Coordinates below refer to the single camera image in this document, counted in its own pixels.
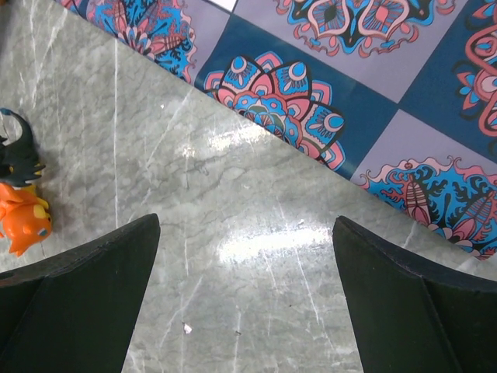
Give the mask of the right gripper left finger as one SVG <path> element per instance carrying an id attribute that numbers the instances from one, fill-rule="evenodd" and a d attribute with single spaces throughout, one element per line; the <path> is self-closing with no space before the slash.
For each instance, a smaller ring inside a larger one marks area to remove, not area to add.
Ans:
<path id="1" fill-rule="evenodd" d="M 154 265 L 147 214 L 98 239 L 1 274 L 3 372 L 120 372 Z"/>

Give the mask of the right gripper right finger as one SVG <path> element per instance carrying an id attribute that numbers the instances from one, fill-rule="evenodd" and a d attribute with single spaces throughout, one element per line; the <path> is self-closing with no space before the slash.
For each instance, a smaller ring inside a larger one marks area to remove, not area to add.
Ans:
<path id="1" fill-rule="evenodd" d="M 340 216 L 335 260 L 365 372 L 494 372 L 496 283 Z"/>

